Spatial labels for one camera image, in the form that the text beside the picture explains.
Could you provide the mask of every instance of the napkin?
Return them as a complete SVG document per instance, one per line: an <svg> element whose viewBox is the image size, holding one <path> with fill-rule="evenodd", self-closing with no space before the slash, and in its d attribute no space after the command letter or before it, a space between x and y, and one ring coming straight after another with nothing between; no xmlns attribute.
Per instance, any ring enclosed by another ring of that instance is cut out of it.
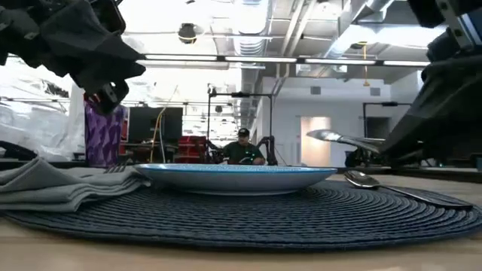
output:
<svg viewBox="0 0 482 271"><path fill-rule="evenodd" d="M75 212L84 203L150 186L134 168L104 174L104 169L57 169L36 158L19 169L0 172L0 211Z"/></svg>

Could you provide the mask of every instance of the man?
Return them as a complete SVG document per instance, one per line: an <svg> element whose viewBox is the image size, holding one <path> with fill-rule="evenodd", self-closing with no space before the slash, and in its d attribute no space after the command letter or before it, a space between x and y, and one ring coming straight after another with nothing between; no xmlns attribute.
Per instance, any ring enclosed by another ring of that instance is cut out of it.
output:
<svg viewBox="0 0 482 271"><path fill-rule="evenodd" d="M242 128L238 132L238 141L223 148L224 156L229 157L229 164L264 165L263 154L256 146L249 143L249 130Z"/></svg>

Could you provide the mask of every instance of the purple panel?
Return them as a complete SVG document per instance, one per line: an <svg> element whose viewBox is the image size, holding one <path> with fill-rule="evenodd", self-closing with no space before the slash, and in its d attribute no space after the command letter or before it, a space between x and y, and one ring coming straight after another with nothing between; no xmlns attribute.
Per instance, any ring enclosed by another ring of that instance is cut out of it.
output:
<svg viewBox="0 0 482 271"><path fill-rule="evenodd" d="M111 115L102 116L88 102L84 102L84 107L87 162L92 167L113 166L119 154L126 109L119 105Z"/></svg>

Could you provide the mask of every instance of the blue plate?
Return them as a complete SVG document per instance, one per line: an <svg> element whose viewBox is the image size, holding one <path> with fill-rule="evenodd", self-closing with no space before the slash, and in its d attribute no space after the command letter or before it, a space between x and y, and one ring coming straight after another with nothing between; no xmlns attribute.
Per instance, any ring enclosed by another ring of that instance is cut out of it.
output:
<svg viewBox="0 0 482 271"><path fill-rule="evenodd" d="M234 196L291 193L337 172L328 168L197 164L142 164L135 168L161 185L191 193Z"/></svg>

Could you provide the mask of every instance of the wooden table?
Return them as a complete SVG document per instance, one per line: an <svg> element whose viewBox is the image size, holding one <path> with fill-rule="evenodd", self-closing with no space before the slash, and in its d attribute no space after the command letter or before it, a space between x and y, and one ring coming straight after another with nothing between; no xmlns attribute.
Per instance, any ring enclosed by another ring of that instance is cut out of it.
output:
<svg viewBox="0 0 482 271"><path fill-rule="evenodd" d="M384 184L418 187L482 205L482 185L376 176ZM327 254L201 252L89 242L27 230L0 218L0 270L48 271L471 271L482 270L482 234L402 248Z"/></svg>

